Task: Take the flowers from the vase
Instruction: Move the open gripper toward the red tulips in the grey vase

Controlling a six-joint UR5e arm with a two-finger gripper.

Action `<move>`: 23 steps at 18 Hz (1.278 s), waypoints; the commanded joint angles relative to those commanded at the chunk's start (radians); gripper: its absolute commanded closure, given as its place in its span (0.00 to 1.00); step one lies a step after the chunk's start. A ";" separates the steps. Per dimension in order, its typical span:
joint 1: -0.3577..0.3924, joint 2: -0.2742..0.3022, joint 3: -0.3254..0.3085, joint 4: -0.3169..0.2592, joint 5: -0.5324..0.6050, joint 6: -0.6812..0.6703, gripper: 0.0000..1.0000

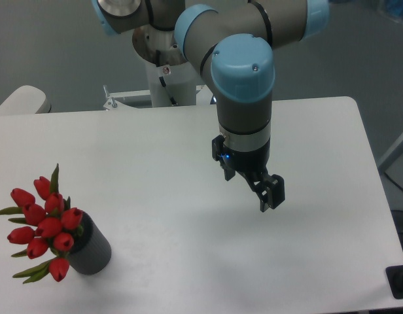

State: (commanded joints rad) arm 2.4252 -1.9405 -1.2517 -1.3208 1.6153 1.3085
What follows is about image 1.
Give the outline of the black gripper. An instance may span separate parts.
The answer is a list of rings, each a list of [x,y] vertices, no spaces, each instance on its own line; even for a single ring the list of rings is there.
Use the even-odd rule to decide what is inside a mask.
[[[251,190],[260,200],[260,211],[275,209],[285,201],[285,181],[279,175],[269,175],[266,164],[270,157],[270,140],[262,147],[249,152],[232,150],[218,135],[212,140],[212,157],[220,162],[224,178],[230,181],[236,173],[246,177]]]

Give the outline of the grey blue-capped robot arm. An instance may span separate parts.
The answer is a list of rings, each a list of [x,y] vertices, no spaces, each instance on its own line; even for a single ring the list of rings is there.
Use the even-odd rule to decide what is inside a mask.
[[[322,31],[327,1],[247,1],[220,13],[184,1],[94,1],[108,33],[149,26],[174,37],[181,56],[198,72],[217,101],[220,133],[212,157],[226,180],[241,175],[261,211],[285,200],[281,176],[266,168],[270,155],[273,50]]]

